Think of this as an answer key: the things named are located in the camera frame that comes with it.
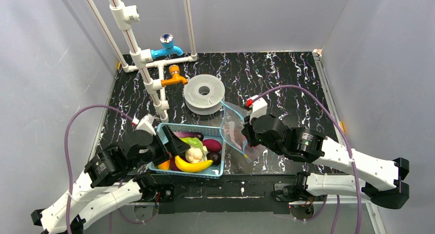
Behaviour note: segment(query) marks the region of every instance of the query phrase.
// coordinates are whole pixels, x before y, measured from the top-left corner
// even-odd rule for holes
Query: blue faucet
[[[151,50],[151,57],[153,60],[157,57],[167,56],[173,53],[176,53],[178,56],[183,55],[182,49],[174,45],[173,38],[172,34],[164,34],[160,36],[160,42],[163,45],[163,49]]]

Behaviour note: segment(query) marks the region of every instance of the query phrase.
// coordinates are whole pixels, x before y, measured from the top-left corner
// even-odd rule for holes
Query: orange faucet
[[[183,83],[184,85],[187,84],[187,79],[180,76],[180,68],[178,67],[178,65],[170,66],[169,73],[171,73],[172,77],[170,79],[161,80],[162,87],[178,83]]]

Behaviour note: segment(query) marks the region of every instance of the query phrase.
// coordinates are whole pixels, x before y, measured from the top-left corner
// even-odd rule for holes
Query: spool center hole
[[[202,87],[200,87],[200,88],[198,89],[198,92],[199,92],[201,95],[208,95],[208,94],[210,93],[210,88],[207,87],[207,86],[202,86]]]

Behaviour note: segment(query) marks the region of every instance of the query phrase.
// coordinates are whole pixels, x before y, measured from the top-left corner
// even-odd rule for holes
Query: cauliflower
[[[190,146],[190,149],[186,151],[186,160],[193,164],[205,161],[207,148],[203,146],[203,150]]]

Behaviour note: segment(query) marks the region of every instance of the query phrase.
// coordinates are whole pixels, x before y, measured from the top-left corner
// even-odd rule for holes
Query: clear ziplock bag
[[[250,162],[256,160],[267,149],[263,145],[250,147],[245,136],[242,135],[245,117],[249,115],[245,109],[221,101],[224,105],[224,119],[221,123],[221,136],[225,143],[242,153]]]

